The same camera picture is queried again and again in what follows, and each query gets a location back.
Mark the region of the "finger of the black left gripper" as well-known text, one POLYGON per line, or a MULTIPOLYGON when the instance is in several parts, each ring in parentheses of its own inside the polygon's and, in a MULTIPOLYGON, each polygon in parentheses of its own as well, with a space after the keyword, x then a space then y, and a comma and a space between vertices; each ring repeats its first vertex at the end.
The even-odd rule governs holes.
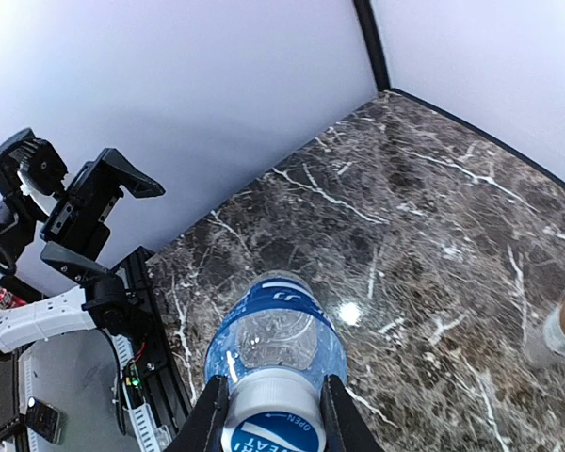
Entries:
POLYGON ((78 285, 92 285, 111 276, 108 268, 55 242, 46 243, 40 259, 78 285))
POLYGON ((156 198, 165 194, 164 187, 132 165, 117 149, 104 149, 101 162, 109 176, 135 198, 156 198))

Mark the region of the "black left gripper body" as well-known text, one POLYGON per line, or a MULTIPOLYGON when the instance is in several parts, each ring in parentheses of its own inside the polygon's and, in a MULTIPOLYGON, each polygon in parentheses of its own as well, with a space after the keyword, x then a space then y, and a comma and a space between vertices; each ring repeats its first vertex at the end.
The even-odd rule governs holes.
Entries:
POLYGON ((42 226, 42 240, 89 259, 99 256, 110 235, 105 219, 123 197, 118 173, 107 163, 115 152, 104 149, 78 172, 42 226))

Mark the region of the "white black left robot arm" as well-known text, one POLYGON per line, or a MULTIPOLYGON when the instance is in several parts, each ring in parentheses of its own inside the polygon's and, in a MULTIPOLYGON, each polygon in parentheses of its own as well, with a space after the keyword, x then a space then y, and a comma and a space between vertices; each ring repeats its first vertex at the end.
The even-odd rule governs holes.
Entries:
POLYGON ((115 148, 72 174, 55 147, 25 128, 0 144, 0 354, 71 331, 107 330, 144 345, 151 310, 97 259, 125 194, 166 190, 115 148))

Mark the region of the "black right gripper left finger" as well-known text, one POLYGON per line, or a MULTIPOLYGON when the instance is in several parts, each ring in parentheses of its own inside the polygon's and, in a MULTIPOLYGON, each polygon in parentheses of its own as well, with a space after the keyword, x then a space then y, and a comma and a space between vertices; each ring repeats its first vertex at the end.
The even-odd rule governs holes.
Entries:
POLYGON ((229 409, 229 384, 224 376, 208 380, 182 429, 166 452, 220 452, 221 437, 229 409))

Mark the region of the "white blue bottle cap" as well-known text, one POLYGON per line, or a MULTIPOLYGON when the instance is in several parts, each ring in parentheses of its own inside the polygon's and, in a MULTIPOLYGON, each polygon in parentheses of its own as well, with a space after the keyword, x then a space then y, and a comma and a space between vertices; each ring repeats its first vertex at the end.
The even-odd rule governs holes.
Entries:
POLYGON ((266 368, 239 380, 221 431, 223 451, 323 452, 319 396, 299 373, 266 368))

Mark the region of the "clear bottle blue label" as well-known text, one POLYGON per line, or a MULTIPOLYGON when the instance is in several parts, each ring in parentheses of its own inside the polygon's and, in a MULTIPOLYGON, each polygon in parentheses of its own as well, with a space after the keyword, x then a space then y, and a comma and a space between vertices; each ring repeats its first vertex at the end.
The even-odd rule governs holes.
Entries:
POLYGON ((215 375, 228 380, 233 422, 268 412, 313 422, 325 378, 347 379, 347 357, 309 285, 289 272, 267 272, 211 340, 204 376, 215 375))

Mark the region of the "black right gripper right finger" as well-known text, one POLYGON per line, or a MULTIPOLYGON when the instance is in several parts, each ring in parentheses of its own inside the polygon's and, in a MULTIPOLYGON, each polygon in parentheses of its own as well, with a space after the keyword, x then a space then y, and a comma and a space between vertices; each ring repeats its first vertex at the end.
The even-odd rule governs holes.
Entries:
POLYGON ((352 397, 336 375, 328 375, 324 379, 320 413, 326 434, 326 451, 381 452, 352 397))

